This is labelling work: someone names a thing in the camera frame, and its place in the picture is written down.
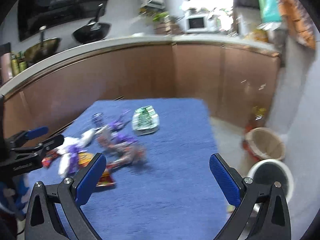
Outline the left gloved hand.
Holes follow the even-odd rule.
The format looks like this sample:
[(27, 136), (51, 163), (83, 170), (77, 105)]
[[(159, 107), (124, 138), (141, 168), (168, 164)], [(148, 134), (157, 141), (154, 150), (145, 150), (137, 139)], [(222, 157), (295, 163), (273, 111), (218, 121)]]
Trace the left gloved hand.
[(14, 215), (18, 220), (25, 220), (31, 189), (28, 175), (22, 174), (10, 178), (6, 184), (1, 181), (1, 211)]

